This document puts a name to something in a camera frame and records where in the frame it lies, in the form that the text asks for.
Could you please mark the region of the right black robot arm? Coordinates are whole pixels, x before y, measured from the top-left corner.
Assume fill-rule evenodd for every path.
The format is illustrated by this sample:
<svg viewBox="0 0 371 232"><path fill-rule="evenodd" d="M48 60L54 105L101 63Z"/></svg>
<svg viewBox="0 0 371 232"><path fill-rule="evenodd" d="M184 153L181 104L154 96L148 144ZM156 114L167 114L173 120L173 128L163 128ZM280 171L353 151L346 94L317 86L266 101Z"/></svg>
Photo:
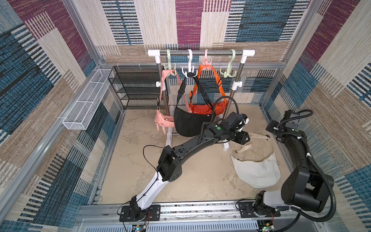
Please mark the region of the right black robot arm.
<svg viewBox="0 0 371 232"><path fill-rule="evenodd" d="M271 120L266 131L285 145L293 161L294 170L281 190L261 191L253 205L257 216L276 211L292 210L314 222L326 222L336 213L334 179L323 172L312 155L307 136L299 130L301 119L313 115L313 110L287 110L280 121Z"/></svg>

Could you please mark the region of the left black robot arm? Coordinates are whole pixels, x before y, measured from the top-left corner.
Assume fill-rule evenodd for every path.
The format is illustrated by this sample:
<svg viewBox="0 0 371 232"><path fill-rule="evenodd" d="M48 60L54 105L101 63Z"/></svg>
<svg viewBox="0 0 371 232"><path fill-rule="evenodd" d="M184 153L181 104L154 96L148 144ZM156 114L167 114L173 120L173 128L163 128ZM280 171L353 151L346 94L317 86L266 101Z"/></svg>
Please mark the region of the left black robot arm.
<svg viewBox="0 0 371 232"><path fill-rule="evenodd" d="M232 112L226 119L203 123L199 135L171 148L163 148L155 168L155 174L146 188L133 196L128 206L123 206L121 222L142 221L149 216L149 208L164 187L177 180L182 174L182 165L201 150L222 141L233 141L245 145L250 141L248 132L242 128L248 123L246 114Z"/></svg>

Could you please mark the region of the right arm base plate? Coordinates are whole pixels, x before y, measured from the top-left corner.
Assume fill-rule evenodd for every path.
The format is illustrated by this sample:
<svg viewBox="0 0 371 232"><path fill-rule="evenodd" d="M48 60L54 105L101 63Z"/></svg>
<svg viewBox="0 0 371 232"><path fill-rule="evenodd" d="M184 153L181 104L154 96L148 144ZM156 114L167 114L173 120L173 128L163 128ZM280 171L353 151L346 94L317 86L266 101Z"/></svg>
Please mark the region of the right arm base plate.
<svg viewBox="0 0 371 232"><path fill-rule="evenodd" d="M265 218L265 217L280 217L281 213L270 208L258 208L255 207L254 201L242 201L237 204L240 210L240 215L242 218Z"/></svg>

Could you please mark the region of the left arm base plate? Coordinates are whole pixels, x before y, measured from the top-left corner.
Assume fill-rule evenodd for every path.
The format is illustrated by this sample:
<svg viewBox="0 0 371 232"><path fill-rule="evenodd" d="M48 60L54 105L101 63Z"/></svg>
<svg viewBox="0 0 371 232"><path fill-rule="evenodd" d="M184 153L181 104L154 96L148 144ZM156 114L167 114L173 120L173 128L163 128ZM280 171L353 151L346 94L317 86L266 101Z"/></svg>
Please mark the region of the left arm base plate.
<svg viewBox="0 0 371 232"><path fill-rule="evenodd" d="M159 221L161 205L151 205L148 209L142 210L137 205L122 206L119 213L120 222L135 221Z"/></svg>

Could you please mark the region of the orange crossbody bag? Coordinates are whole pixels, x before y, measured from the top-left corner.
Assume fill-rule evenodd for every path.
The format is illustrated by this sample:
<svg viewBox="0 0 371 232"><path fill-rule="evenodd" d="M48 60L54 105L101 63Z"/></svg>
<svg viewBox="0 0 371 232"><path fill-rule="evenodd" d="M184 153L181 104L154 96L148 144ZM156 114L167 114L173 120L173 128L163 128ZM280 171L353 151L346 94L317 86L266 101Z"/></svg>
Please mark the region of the orange crossbody bag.
<svg viewBox="0 0 371 232"><path fill-rule="evenodd" d="M201 74L204 70L211 70L214 78L210 79L210 82L204 82L204 78L201 78ZM195 85L189 95L189 106L193 114L210 115L212 108L215 104L214 100L211 100L207 90L218 90L221 96L226 96L222 86L222 79L219 77L217 71L212 65L200 65L197 77L193 78ZM197 92L201 94L204 104L194 104L192 99L196 96Z"/></svg>

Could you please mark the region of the black crossbody bag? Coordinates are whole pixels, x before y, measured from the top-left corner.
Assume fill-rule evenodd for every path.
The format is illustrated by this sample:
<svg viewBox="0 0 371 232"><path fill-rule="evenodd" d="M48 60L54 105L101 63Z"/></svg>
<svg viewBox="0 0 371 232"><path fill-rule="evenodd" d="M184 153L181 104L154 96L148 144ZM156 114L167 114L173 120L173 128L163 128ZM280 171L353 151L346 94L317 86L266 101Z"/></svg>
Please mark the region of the black crossbody bag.
<svg viewBox="0 0 371 232"><path fill-rule="evenodd" d="M174 112L174 124L177 132L184 137L193 137L203 130L203 126L213 121L215 116L224 113L227 101L215 102L212 113L210 115L193 114L189 106L189 100L185 100L188 103L188 109L185 111L178 107L181 98L184 96L186 88L186 80L182 81L182 84L177 93L176 107Z"/></svg>

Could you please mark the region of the cream white crossbody bag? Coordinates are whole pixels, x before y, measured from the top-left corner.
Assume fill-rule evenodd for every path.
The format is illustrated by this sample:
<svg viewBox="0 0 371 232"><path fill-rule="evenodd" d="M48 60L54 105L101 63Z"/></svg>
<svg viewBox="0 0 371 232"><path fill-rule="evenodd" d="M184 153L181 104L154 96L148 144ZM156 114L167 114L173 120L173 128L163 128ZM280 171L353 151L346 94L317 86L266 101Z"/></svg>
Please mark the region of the cream white crossbody bag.
<svg viewBox="0 0 371 232"><path fill-rule="evenodd" d="M275 185L281 178L272 143L267 135L252 133L250 141L231 153L240 180L256 189Z"/></svg>

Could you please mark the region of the white metal garment rack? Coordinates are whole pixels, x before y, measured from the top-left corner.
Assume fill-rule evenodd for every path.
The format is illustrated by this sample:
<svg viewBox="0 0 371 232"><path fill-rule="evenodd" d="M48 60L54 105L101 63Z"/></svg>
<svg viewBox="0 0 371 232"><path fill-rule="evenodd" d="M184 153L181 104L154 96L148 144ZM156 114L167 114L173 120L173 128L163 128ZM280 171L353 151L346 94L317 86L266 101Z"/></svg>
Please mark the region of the white metal garment rack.
<svg viewBox="0 0 371 232"><path fill-rule="evenodd" d="M204 53L205 50L198 50L198 51L193 51L193 55L195 56L202 56L202 54ZM173 56L184 56L184 55L187 55L188 51L181 51L181 50L170 50L171 52L171 55ZM165 50L158 50L158 49L150 49L148 50L147 54L149 57L154 57L155 60L156 60L156 64L157 64L157 67L158 67L158 73L159 75L161 76L162 74L162 70L161 70L161 60L160 60L160 57L162 55L165 55L166 51ZM236 51L236 55L241 55L241 60L240 60L240 64L239 64L239 67L238 67L238 70L237 70L237 73L236 73L236 76L235 76L235 80L233 82L233 85L232 85L232 88L231 88L231 92L230 92L230 97L234 97L234 94L236 93L238 87L242 87L242 82L239 81L239 78L241 76L241 73L242 73L242 70L243 70L243 67L244 67L244 64L246 63L246 59L248 57L253 57L255 55L256 51L254 49L244 49L242 51ZM232 52L231 50L218 50L218 51L210 51L208 52L208 55L212 55L212 56L231 56L232 55ZM169 108L169 104L168 104L168 100L167 98L164 97L164 100L165 100L165 108L166 108L166 111L167 111L167 114L173 114L174 113L174 107L171 106ZM226 104L226 109L224 111L224 114L223 114L223 119L225 119L227 117L227 113L230 109L230 106L231 106L231 100L228 100L227 104ZM172 145L172 136L175 135L173 133L173 129L172 128L168 128L168 131L167 131L167 140L166 140L166 145Z"/></svg>

